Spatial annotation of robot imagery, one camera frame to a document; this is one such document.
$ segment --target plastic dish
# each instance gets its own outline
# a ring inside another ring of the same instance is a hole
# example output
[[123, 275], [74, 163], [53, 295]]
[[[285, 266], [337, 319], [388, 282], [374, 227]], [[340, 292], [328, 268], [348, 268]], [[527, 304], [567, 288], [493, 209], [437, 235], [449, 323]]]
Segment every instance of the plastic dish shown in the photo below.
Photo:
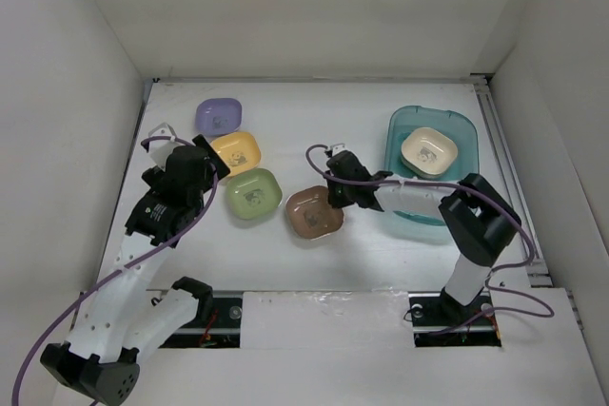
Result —
[[230, 168], [228, 176], [251, 170], [260, 163], [262, 154], [256, 139], [248, 132], [234, 132], [210, 143]]
[[[436, 181], [458, 181], [469, 173], [478, 173], [478, 132], [472, 122], [455, 111], [403, 106], [391, 116], [384, 153], [384, 168], [405, 178], [414, 178], [415, 172], [402, 161], [402, 143], [419, 127], [431, 127], [452, 140], [459, 155]], [[444, 225], [439, 219], [414, 213], [398, 212], [415, 222]]]
[[206, 136], [227, 135], [239, 129], [242, 111], [236, 99], [208, 99], [197, 106], [195, 125]]
[[316, 240], [343, 226], [344, 212], [330, 206], [327, 195], [327, 187], [316, 185], [287, 199], [285, 213], [299, 237]]
[[256, 168], [230, 180], [226, 195], [233, 214], [249, 220], [274, 211], [284, 194], [270, 171]]
[[448, 169], [459, 150], [450, 138], [430, 127], [419, 127], [403, 141], [402, 162], [428, 180], [439, 178]]

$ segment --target green bowl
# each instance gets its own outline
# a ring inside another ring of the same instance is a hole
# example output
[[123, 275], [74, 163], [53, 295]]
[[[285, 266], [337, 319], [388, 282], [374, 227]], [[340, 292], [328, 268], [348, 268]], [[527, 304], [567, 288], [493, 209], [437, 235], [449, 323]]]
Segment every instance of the green bowl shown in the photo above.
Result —
[[270, 171], [254, 168], [230, 180], [226, 195], [233, 214], [249, 220], [273, 212], [284, 194]]

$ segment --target teal bin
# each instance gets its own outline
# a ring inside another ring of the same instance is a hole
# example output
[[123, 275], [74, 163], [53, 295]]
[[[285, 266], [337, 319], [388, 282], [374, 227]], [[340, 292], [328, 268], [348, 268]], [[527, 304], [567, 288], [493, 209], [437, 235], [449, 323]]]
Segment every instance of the teal bin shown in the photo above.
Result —
[[[405, 178], [414, 178], [415, 173], [403, 164], [401, 146], [415, 129], [431, 127], [450, 138], [459, 154], [455, 162], [434, 181], [458, 181], [469, 173], [479, 172], [478, 132], [472, 122], [455, 111], [423, 108], [422, 106], [403, 106], [391, 116], [387, 146], [384, 153], [384, 168]], [[439, 219], [421, 214], [397, 212], [396, 214], [414, 222], [429, 225], [444, 225]]]

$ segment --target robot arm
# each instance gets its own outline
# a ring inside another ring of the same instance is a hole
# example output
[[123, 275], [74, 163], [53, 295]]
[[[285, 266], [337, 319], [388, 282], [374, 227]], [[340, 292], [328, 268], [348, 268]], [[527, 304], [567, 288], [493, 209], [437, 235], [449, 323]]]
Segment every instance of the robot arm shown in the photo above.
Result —
[[49, 344], [41, 363], [63, 385], [102, 404], [118, 406], [130, 395], [139, 364], [185, 323], [212, 310], [212, 289], [182, 278], [163, 301], [152, 307], [146, 291], [169, 249], [141, 263], [157, 246], [164, 247], [192, 224], [204, 209], [203, 195], [229, 173], [206, 140], [195, 145], [167, 142], [153, 156], [157, 166], [143, 175], [150, 186], [135, 205], [110, 274], [122, 274], [103, 286], [62, 344]]
[[[370, 175], [344, 145], [330, 147], [326, 155], [329, 173], [336, 178], [369, 183], [397, 180], [396, 184], [387, 185], [352, 185], [327, 180], [330, 205], [342, 208], [357, 204], [377, 211], [409, 211], [444, 219], [461, 255], [441, 292], [440, 305], [455, 323], [471, 315], [468, 307], [480, 294], [501, 251], [516, 235], [512, 224], [466, 191], [401, 185], [405, 178], [386, 171]], [[514, 210], [481, 175], [470, 173], [459, 184], [489, 197], [521, 223]]]

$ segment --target yellow bowl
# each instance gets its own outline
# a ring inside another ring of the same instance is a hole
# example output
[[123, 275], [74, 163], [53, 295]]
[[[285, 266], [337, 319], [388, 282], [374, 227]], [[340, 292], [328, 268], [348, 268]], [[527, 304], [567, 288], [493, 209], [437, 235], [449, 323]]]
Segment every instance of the yellow bowl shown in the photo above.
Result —
[[234, 132], [216, 138], [211, 142], [211, 147], [230, 168], [228, 176], [251, 170], [260, 163], [262, 157], [256, 139], [247, 132]]

